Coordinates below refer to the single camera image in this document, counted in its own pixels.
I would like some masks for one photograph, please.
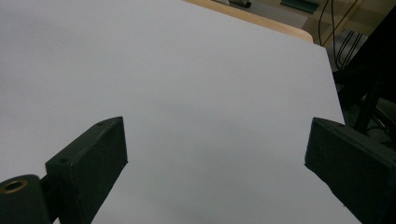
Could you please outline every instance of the table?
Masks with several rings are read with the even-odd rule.
[[[298,29],[296,27],[289,26],[287,24],[278,22],[278,21],[273,21],[258,15],[255,15],[253,13],[247,12],[240,10],[235,7],[229,7],[225,6],[221,3],[214,2],[212,0],[185,0],[186,2],[195,4],[200,7],[206,7],[212,10],[215,10],[217,12],[224,13],[229,16],[236,17],[238,19],[244,20],[244,21],[249,21],[255,24],[258,24],[263,27],[270,28],[272,30],[279,31],[280,33],[287,34],[287,35],[292,35],[298,38],[301,38],[303,40],[306,40],[310,43],[313,42],[312,35],[309,34],[307,31],[304,31],[302,29]]]
[[[304,167],[343,122],[324,48],[178,0],[0,3],[0,179],[123,116],[93,223],[358,223]]]

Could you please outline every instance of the black cable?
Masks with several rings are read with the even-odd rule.
[[[326,6],[327,6],[328,3],[329,3],[329,0],[326,1],[326,4],[325,4],[324,7],[323,7],[323,10],[322,10],[322,12],[321,12],[321,14],[320,14],[319,22],[318,22],[319,44],[320,44],[321,46],[323,46],[323,45],[322,45],[322,43],[321,43],[321,37],[320,37],[320,36],[321,36],[320,24],[321,24],[321,18],[323,17],[324,10],[326,9]]]
[[[353,42],[352,48],[349,50],[349,53],[344,60],[341,69],[344,69],[348,64],[350,59],[352,58],[353,52],[355,52],[355,48],[358,46],[359,42],[361,41],[362,34],[358,34]]]
[[[335,61],[336,59],[335,59],[334,0],[332,0],[331,6],[332,6],[332,53]]]
[[[338,67],[338,66],[341,67],[341,65],[339,65],[339,63],[342,64],[342,62],[341,62],[341,55],[342,55],[342,53],[344,52],[344,49],[345,49],[345,47],[347,46],[347,44],[349,43],[349,40],[350,40],[350,38],[353,36],[353,34],[354,34],[353,31],[349,31],[349,33],[348,33],[347,36],[346,36],[346,39],[343,41],[343,43],[342,43],[340,49],[338,50],[338,53],[337,53],[337,60],[336,60],[336,62],[335,62],[336,65],[337,65],[337,67]]]

